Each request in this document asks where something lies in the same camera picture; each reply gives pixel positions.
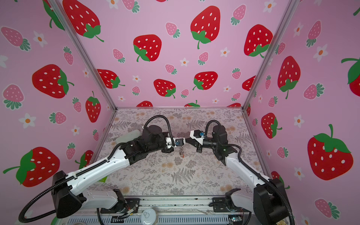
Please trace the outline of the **keyring with strap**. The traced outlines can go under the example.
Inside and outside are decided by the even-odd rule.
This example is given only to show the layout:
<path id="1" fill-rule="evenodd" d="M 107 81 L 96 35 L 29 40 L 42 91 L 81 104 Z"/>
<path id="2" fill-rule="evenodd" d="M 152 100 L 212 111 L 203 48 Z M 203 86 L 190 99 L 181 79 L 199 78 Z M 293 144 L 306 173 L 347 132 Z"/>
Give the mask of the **keyring with strap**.
<path id="1" fill-rule="evenodd" d="M 180 146 L 180 147 L 179 147 L 179 154 L 180 154 L 180 157 L 181 157 L 181 158 L 184 158 L 184 157 L 185 157 L 185 155 L 184 155 L 184 146 Z"/>

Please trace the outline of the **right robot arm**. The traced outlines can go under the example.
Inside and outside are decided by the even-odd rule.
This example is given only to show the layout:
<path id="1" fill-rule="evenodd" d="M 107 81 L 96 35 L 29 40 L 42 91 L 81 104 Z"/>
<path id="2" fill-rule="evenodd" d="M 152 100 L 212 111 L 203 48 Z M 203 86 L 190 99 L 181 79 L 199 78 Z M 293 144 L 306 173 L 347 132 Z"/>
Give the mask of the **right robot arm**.
<path id="1" fill-rule="evenodd" d="M 248 164 L 241 157 L 242 148 L 229 143 L 226 128 L 219 121 L 209 121 L 204 131 L 192 130 L 185 143 L 196 147 L 198 153 L 204 148 L 211 149 L 218 161 L 233 170 L 252 189 L 252 196 L 241 194 L 239 188 L 226 192 L 228 210 L 246 209 L 255 214 L 263 225 L 275 225 L 285 218 L 289 219 L 291 225 L 295 224 L 284 184 Z"/>

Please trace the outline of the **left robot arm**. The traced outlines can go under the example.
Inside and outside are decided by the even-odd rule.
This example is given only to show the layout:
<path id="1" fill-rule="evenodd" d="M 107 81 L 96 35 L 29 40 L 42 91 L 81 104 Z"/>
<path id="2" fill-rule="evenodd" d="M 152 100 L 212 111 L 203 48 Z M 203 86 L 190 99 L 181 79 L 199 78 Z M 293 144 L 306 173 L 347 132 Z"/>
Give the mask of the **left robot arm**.
<path id="1" fill-rule="evenodd" d="M 53 185 L 27 203 L 18 220 L 21 223 L 30 223 L 52 214 L 56 214 L 57 218 L 66 218 L 90 206 L 111 209 L 121 200 L 119 191 L 87 197 L 88 187 L 120 169 L 145 159 L 152 152 L 171 153 L 174 148 L 183 146 L 188 140 L 189 137 L 172 135 L 167 117 L 153 116 L 145 123 L 142 131 L 135 130 L 122 136 L 120 143 L 113 148 L 109 156 L 68 174 L 58 172 L 53 177 Z M 55 209 L 26 218 L 25 214 L 30 207 L 47 193 L 52 194 Z"/>

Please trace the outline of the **grey-green oblong object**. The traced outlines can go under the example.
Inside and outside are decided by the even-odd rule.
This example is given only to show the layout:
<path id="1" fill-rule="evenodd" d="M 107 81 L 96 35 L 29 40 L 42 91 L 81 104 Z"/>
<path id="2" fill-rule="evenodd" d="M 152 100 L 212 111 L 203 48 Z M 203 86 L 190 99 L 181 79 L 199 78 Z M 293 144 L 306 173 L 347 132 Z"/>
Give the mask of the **grey-green oblong object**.
<path id="1" fill-rule="evenodd" d="M 142 135 L 142 133 L 139 130 L 134 130 L 134 131 L 131 131 L 129 133 L 126 133 L 126 134 L 118 137 L 115 140 L 115 142 L 116 142 L 116 144 L 127 143 L 129 141 L 133 141 L 134 139 L 140 137 L 141 135 Z"/>

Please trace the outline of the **aluminium front rail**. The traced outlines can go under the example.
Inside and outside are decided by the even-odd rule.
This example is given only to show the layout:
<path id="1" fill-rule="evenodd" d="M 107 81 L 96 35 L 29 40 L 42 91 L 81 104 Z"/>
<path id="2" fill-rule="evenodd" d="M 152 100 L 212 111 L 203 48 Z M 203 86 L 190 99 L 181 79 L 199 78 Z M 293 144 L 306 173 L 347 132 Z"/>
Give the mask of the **aluminium front rail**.
<path id="1" fill-rule="evenodd" d="M 110 209 L 125 198 L 140 198 L 140 205 L 137 213 L 142 213 L 146 209 L 154 209 L 157 213 L 181 214 L 181 213 L 223 213 L 214 212 L 209 207 L 209 203 L 214 197 L 226 196 L 130 196 L 123 197 L 114 191 L 87 191 L 78 196 L 67 195 L 66 197 L 56 197 L 54 206 L 56 215 L 59 218 L 67 218 L 78 211 L 91 211 L 101 208 Z M 234 206 L 253 211 L 253 199 L 247 193 L 235 192 L 234 198 L 226 197 Z"/>

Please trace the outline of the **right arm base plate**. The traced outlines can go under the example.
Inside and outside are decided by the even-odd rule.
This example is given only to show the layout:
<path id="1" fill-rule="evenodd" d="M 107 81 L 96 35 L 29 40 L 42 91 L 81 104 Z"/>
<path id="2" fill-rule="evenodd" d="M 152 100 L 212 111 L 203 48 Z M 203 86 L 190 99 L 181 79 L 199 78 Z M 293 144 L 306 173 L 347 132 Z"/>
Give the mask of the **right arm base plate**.
<path id="1" fill-rule="evenodd" d="M 249 212 L 248 210 L 234 206 L 233 203 L 230 203 L 226 197 L 214 197 L 212 201 L 209 203 L 209 207 L 213 208 L 214 212 Z"/>

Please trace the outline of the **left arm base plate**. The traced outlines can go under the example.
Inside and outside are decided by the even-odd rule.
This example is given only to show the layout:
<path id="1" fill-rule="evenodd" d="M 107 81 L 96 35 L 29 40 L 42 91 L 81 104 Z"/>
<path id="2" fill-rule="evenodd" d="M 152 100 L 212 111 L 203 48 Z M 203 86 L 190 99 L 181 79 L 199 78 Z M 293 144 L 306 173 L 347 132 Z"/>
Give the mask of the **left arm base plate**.
<path id="1" fill-rule="evenodd" d="M 118 202 L 114 207 L 110 209 L 101 208 L 101 214 L 125 214 L 128 211 L 130 213 L 137 213 L 140 205 L 140 198 L 125 198 L 125 201 Z"/>

